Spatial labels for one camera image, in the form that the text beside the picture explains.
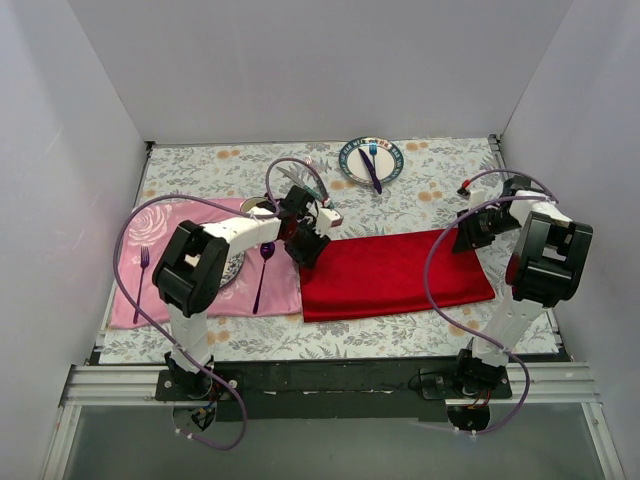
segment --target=gray floor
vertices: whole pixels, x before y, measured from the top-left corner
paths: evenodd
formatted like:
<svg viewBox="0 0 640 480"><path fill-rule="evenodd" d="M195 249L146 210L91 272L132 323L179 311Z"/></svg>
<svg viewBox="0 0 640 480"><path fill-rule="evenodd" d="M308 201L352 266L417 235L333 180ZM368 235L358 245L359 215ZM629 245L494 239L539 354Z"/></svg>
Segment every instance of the gray floor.
<svg viewBox="0 0 640 480"><path fill-rule="evenodd" d="M510 406L494 407L500 417ZM600 479L579 405L529 405L471 440L412 420L252 421L232 452L176 436L165 407L85 407L67 479ZM231 439L237 424L207 433Z"/></svg>

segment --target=floral tablecloth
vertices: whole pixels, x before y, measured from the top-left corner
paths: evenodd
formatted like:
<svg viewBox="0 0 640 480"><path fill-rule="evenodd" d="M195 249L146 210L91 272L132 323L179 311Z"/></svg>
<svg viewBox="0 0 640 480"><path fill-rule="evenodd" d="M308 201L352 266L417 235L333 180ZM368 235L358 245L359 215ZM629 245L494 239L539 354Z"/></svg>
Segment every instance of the floral tablecloth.
<svg viewBox="0 0 640 480"><path fill-rule="evenodd" d="M334 239L444 228L465 208L456 195L461 182L474 173L496 167L486 139L423 139L394 142L405 167L385 185L382 195L349 181L338 166L343 143L281 143L231 146L156 147L149 159L141 201L167 193L204 198L253 197L265 191L265 172L278 157L310 156L344 215ZM283 164L302 179L304 167ZM479 180L500 192L499 175ZM274 192L285 195L291 181L273 174ZM504 235L478 251L493 301L448 309L450 315L481 329L502 296L502 276L515 242ZM305 324L301 314L268 318L210 318L209 342L217 361L326 358L415 357L455 355L469 336L432 311L363 320ZM101 363L161 363L168 342L152 327L108 329ZM546 316L538 318L517 345L520 353L555 353L557 346Z"/></svg>

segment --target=spoon handle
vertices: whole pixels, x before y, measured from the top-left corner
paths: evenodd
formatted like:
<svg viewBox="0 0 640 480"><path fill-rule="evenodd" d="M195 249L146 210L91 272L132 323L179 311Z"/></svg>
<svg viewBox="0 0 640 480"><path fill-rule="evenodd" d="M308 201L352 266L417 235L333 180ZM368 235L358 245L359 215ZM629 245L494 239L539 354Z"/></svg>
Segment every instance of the spoon handle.
<svg viewBox="0 0 640 480"><path fill-rule="evenodd" d="M253 314L258 313L260 306L260 292L262 291L262 280L264 279L264 267L267 266L266 260L262 263L262 275L260 275L260 284L258 285L258 293L256 294L256 302L253 304Z"/></svg>

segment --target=red cloth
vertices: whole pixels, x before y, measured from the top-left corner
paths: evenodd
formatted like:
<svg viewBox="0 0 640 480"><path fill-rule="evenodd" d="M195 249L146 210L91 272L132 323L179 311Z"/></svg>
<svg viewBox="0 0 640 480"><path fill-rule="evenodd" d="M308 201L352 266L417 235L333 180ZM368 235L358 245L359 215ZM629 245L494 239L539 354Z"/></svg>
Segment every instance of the red cloth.
<svg viewBox="0 0 640 480"><path fill-rule="evenodd" d="M331 242L312 270L300 269L305 322L351 320L430 310L423 268L442 230ZM453 255L457 232L441 243L431 264L440 307L495 297L475 251Z"/></svg>

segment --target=robotic arm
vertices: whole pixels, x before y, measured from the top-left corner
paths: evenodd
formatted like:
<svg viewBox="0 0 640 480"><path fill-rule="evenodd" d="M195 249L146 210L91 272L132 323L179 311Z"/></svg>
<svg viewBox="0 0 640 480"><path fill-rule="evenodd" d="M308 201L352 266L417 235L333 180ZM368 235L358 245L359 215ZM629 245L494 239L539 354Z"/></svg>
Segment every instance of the robotic arm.
<svg viewBox="0 0 640 480"><path fill-rule="evenodd" d="M320 253L331 241L330 228L342 224L338 212L318 207L314 216L310 205L315 199L294 186L279 202L278 217L269 219L231 218L219 223L197 225L182 222L174 232L156 269L153 284L167 304L171 331L182 348L201 365L212 361L207 343L207 308L218 294L228 258L263 243L283 240L286 252L301 266L313 268ZM269 215L275 207L268 201L249 212ZM204 374L173 348L165 361L175 383L185 392L197 395L203 388Z"/></svg>
<svg viewBox="0 0 640 480"><path fill-rule="evenodd" d="M484 202L485 192L464 189L469 206ZM502 196L528 196L544 192L530 180L515 176L505 181ZM573 222L551 201L521 200L487 208L463 221L453 251L490 245L495 235L522 227L505 281L510 287L482 331L511 350L531 323L560 300L569 300L578 288L593 229ZM509 361L504 350L481 338L458 354L454 381L467 392L494 390Z"/></svg>

